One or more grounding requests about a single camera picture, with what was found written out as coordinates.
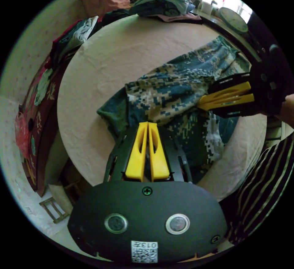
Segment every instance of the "black cloth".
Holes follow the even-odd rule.
[[[108,24],[111,24],[112,22],[115,22],[119,19],[125,18],[130,16],[129,11],[126,9],[117,9],[112,12],[108,12],[104,15],[102,18],[102,26],[106,26]]]

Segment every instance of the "black and white striped fabric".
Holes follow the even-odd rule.
[[[294,166],[294,135],[266,149],[233,201],[227,239],[236,245],[250,236],[279,201]]]

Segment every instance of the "screw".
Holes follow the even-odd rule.
[[[144,187],[144,188],[142,189],[142,193],[143,193],[143,195],[145,195],[145,196],[149,196],[149,195],[152,194],[152,188],[149,187],[149,186],[146,186],[146,187]]]
[[[219,240],[221,239],[220,235],[215,235],[212,239],[211,239],[211,243],[212,244],[216,244]]]

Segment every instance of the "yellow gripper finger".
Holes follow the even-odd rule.
[[[244,82],[230,88],[223,89],[221,91],[212,93],[210,95],[204,95],[197,107],[205,111],[209,111],[215,108],[222,108],[232,105],[244,104],[254,102],[254,95],[247,94],[251,90],[250,83]]]
[[[152,182],[154,182],[155,180],[168,179],[170,172],[168,169],[168,164],[165,159],[163,147],[160,141],[157,124],[149,123],[148,131]]]
[[[126,168],[128,179],[143,181],[147,145],[148,122],[139,123],[137,136]]]

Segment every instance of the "white bed sheet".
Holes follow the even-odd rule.
[[[96,110],[125,83],[207,44],[218,35],[205,25],[163,23],[134,15],[102,28],[81,46],[61,82],[58,124],[69,157],[91,185],[103,181],[114,146]],[[232,191],[238,183],[238,179],[232,178],[238,174],[237,178],[241,179],[252,159],[260,155],[265,132],[265,116],[240,118],[226,156],[205,176],[203,187],[216,198]],[[224,185],[218,189],[217,177],[221,177],[219,182]]]

